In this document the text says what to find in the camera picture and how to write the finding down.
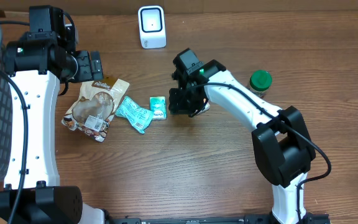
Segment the small orange sachet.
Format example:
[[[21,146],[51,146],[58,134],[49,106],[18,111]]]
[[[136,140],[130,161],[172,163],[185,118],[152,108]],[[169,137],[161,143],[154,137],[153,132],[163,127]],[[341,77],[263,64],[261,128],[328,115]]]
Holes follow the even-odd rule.
[[[209,103],[206,103],[206,105],[204,106],[204,108],[198,113],[198,114],[202,114],[202,113],[205,113],[209,110],[210,108],[210,104]]]

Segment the small green white sachet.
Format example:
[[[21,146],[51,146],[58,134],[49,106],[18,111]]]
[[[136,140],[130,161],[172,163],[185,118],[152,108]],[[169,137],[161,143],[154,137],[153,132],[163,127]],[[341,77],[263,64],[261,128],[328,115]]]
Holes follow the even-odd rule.
[[[167,118],[166,98],[164,96],[151,96],[150,110],[153,112],[153,120],[165,120]]]

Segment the brown cookie bag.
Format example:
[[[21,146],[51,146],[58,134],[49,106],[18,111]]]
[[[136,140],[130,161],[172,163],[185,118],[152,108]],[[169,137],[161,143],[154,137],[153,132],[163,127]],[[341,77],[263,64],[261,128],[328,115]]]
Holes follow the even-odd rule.
[[[114,77],[83,82],[79,97],[65,113],[62,124],[103,142],[129,86],[128,82]]]

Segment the teal snack packet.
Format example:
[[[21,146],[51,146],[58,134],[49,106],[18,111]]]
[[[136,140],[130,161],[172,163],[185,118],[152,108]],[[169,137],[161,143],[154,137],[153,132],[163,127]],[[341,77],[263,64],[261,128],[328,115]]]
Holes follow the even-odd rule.
[[[128,96],[124,97],[115,115],[127,119],[131,126],[141,134],[145,134],[145,129],[148,128],[153,118],[152,111],[140,107]]]

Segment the green lid seasoning jar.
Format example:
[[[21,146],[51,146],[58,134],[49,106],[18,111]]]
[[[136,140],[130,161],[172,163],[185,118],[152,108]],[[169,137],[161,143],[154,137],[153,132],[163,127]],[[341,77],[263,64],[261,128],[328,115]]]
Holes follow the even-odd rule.
[[[247,88],[255,95],[263,98],[272,85],[272,76],[268,71],[257,70],[249,78]]]

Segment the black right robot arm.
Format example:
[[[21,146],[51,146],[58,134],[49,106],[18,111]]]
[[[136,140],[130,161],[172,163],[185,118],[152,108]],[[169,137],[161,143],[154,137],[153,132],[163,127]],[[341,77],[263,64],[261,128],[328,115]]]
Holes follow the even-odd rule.
[[[239,83],[216,60],[203,63],[191,49],[174,59],[169,91],[171,114],[194,117],[216,103],[237,118],[252,135],[255,163],[273,188],[271,223],[309,223],[303,205],[303,184],[316,157],[301,113],[267,103]]]

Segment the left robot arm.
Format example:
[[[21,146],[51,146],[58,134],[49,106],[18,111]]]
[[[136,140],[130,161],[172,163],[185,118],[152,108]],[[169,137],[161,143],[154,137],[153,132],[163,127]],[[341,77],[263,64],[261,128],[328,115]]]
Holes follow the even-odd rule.
[[[4,68],[12,96],[11,154],[0,218],[8,223],[109,223],[109,213],[85,204],[76,186],[60,185],[55,158],[55,107],[70,83],[103,78],[98,52],[76,49],[69,13],[29,9],[29,31],[8,43]]]

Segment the white barcode scanner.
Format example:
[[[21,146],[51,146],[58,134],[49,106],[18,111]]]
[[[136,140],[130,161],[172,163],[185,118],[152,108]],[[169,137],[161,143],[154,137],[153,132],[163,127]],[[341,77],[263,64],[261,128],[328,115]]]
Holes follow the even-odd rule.
[[[162,7],[142,6],[138,10],[139,36],[144,49],[164,48],[167,44],[165,15]]]

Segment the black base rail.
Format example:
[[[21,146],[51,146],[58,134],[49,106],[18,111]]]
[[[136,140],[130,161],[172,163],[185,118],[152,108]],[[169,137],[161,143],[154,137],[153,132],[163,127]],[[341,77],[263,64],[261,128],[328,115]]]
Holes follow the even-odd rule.
[[[140,218],[111,218],[109,224],[273,224],[278,223],[272,214],[244,215],[243,217],[213,217],[213,218],[167,218],[145,219]]]

